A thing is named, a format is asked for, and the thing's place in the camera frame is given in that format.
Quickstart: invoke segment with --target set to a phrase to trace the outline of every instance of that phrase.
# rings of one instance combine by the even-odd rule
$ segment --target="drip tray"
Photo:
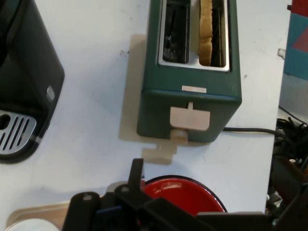
[[[37,122],[35,118],[0,110],[0,154],[13,154],[30,140]]]

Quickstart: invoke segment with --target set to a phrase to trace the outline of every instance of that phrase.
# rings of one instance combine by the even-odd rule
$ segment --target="toaster label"
[[[182,91],[191,91],[191,92],[198,92],[198,93],[206,93],[206,88],[198,88],[198,87],[191,87],[191,86],[182,86]]]

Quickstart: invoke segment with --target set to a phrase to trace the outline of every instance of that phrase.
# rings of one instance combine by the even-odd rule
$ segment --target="black coffee machine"
[[[63,80],[34,1],[0,0],[0,162],[20,162],[37,149]]]

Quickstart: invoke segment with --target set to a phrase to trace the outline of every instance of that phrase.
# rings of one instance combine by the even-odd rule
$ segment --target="screw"
[[[83,196],[83,200],[84,200],[84,201],[90,201],[90,200],[92,200],[92,196],[91,196],[91,195],[88,195],[88,194],[85,194],[85,195]]]
[[[125,193],[128,193],[129,192],[129,187],[126,187],[124,186],[122,189],[121,189],[121,192],[125,192]]]

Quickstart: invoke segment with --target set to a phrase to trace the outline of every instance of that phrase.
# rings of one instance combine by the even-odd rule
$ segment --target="red pot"
[[[193,216],[200,212],[227,212],[212,191],[187,177],[154,178],[146,182],[145,193],[152,198],[163,197]]]

